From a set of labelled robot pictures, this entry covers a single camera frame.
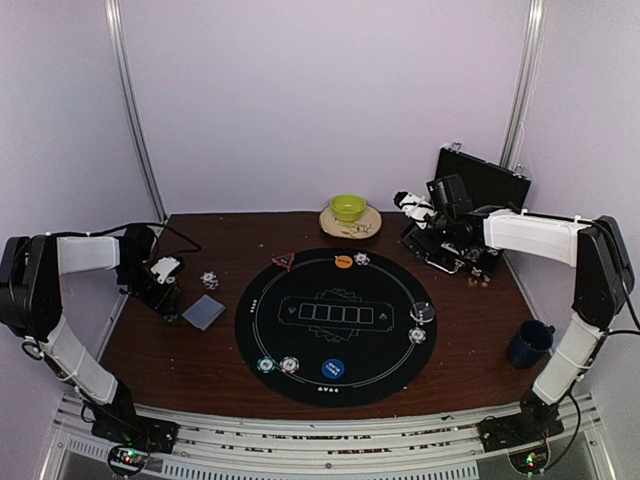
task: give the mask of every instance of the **red triangle marker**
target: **red triangle marker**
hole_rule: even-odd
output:
[[[273,257],[271,261],[278,265],[279,267],[286,268],[287,272],[291,271],[291,265],[293,265],[293,259],[295,258],[294,253],[289,253],[287,255],[282,255],[280,257]]]

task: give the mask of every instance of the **dark wooden tabletop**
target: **dark wooden tabletop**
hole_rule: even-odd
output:
[[[516,401],[539,373],[509,365],[505,350],[530,312],[506,265],[486,288],[472,286],[426,266],[398,243],[408,220],[383,214],[383,228],[368,240],[330,237],[317,213],[174,215],[170,225],[202,244],[185,255],[179,275],[185,310],[204,290],[200,276],[215,271],[220,287],[212,297],[226,311],[202,332],[184,319],[167,324],[129,300],[109,341],[102,364],[132,390],[136,402],[188,412],[282,419],[361,419],[452,412]],[[161,252],[184,244],[170,232]],[[236,304],[272,256],[320,247],[362,248],[384,255],[415,275],[438,312],[438,339],[422,373],[380,402],[324,409],[289,400],[267,388],[244,364],[235,343]]]

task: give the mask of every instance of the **wooden plate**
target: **wooden plate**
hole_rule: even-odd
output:
[[[332,237],[363,240],[373,237],[380,231],[381,227],[382,217],[371,206],[367,206],[360,220],[356,222],[341,222],[337,220],[333,216],[331,207],[325,208],[320,214],[320,228]]]

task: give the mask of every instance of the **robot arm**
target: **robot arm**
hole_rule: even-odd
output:
[[[492,206],[474,210],[457,175],[427,185],[431,209],[412,205],[418,197],[407,192],[399,192],[394,199],[422,232],[422,236],[414,235],[414,241],[426,238],[431,245],[452,244],[462,253],[473,248],[513,250],[576,268],[569,327],[546,368],[522,397],[522,413],[512,422],[496,419],[481,425],[484,438],[502,438],[498,443],[485,442],[487,450],[539,438],[541,431],[554,430],[560,401],[591,366],[625,303],[625,288],[633,289],[633,270],[618,225],[606,216],[591,222],[579,217],[571,220],[526,211],[514,213]]]
[[[26,339],[25,353],[44,359],[62,381],[78,389],[94,414],[94,435],[141,451],[171,452],[177,425],[136,414],[128,388],[96,362],[69,328],[60,297],[61,275],[115,269],[118,283],[132,296],[165,319],[175,315],[180,288],[167,279],[182,261],[148,262],[154,237],[148,227],[134,226],[122,237],[9,239],[0,263],[0,323]]]

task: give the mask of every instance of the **black round mat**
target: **black round mat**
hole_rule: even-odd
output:
[[[419,325],[410,315],[416,302],[431,299],[387,258],[307,250],[290,271],[274,264],[249,284],[236,340],[249,368],[282,395],[322,407],[364,405],[402,390],[429,361],[436,319]]]

